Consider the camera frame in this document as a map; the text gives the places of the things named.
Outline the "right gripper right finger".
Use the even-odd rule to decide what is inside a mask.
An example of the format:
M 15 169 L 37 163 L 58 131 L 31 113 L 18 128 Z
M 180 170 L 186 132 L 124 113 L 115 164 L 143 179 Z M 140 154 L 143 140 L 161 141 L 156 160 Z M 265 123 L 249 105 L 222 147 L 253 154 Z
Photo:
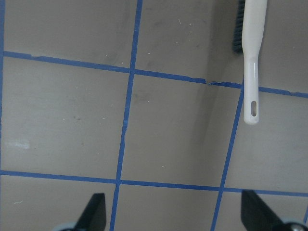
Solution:
M 305 224 L 283 221 L 254 190 L 241 192 L 241 222 L 247 231 L 306 231 Z

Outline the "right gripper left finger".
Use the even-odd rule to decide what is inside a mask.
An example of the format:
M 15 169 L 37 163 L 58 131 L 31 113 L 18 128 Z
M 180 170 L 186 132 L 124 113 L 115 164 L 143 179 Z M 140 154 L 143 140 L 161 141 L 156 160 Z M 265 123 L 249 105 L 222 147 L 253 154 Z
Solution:
M 77 222 L 60 224 L 55 231 L 104 231 L 106 228 L 106 202 L 104 193 L 94 193 Z

